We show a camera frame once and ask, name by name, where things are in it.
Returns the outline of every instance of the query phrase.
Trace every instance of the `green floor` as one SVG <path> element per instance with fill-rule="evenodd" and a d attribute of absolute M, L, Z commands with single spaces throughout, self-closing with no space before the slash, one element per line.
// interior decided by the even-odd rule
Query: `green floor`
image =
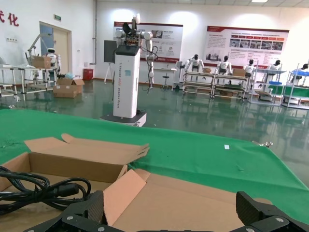
<path fill-rule="evenodd" d="M 138 108 L 147 111 L 145 127 L 191 131 L 257 142 L 272 141 L 271 149 L 309 186 L 308 111 L 270 107 L 235 100 L 186 95 L 154 88 L 149 94 L 140 87 Z M 87 82 L 82 96 L 53 99 L 52 93 L 28 94 L 16 103 L 2 98 L 0 108 L 55 112 L 98 119 L 112 111 L 112 86 Z"/>

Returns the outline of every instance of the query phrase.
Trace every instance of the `green table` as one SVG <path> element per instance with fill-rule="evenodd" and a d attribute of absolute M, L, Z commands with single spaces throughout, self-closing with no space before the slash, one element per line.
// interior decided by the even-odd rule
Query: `green table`
<path fill-rule="evenodd" d="M 269 86 L 269 88 L 273 88 L 272 94 L 281 94 L 283 86 Z M 290 95 L 292 91 L 291 86 L 284 86 L 285 92 L 283 91 L 284 95 Z M 305 97 L 309 98 L 309 88 L 295 88 L 293 89 L 294 97 Z"/>
<path fill-rule="evenodd" d="M 137 145 L 149 143 L 148 155 L 131 163 L 132 168 L 231 192 L 246 191 L 252 197 L 271 200 L 291 217 L 309 224 L 309 189 L 271 150 L 251 142 L 30 110 L 0 110 L 0 130 L 0 163 L 28 151 L 24 140 L 61 139 L 62 133 Z"/>

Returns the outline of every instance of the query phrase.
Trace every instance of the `door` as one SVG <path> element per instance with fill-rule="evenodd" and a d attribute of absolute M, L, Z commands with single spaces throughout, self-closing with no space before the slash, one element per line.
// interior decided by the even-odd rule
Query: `door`
<path fill-rule="evenodd" d="M 68 33 L 54 28 L 54 49 L 61 56 L 61 74 L 69 72 Z"/>
<path fill-rule="evenodd" d="M 46 55 L 48 53 L 48 48 L 54 48 L 54 30 L 52 27 L 40 24 L 40 34 L 48 34 L 48 36 L 42 36 L 41 37 L 41 56 Z"/>

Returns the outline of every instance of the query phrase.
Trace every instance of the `black cable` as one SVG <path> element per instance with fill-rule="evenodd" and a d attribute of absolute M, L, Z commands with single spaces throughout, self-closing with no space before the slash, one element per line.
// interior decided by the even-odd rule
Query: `black cable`
<path fill-rule="evenodd" d="M 82 202 L 88 199 L 91 191 L 91 184 L 84 178 L 69 178 L 50 185 L 49 179 L 31 173 L 11 172 L 5 167 L 0 166 L 0 177 L 7 178 L 11 184 L 19 190 L 19 192 L 0 192 L 0 202 L 9 201 L 13 203 L 0 204 L 0 215 L 8 214 L 17 209 L 32 203 L 43 202 L 53 208 L 64 210 L 70 204 Z M 34 190 L 27 189 L 21 180 L 35 184 Z M 87 191 L 83 186 L 72 183 L 81 181 L 86 183 Z M 58 197 L 68 197 L 82 192 L 83 196 L 80 199 L 64 199 Z"/>

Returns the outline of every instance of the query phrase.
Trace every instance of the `red trash bin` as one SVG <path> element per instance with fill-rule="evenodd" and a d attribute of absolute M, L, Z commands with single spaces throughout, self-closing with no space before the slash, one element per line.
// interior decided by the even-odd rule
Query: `red trash bin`
<path fill-rule="evenodd" d="M 93 79 L 93 69 L 83 69 L 83 80 L 91 81 Z"/>

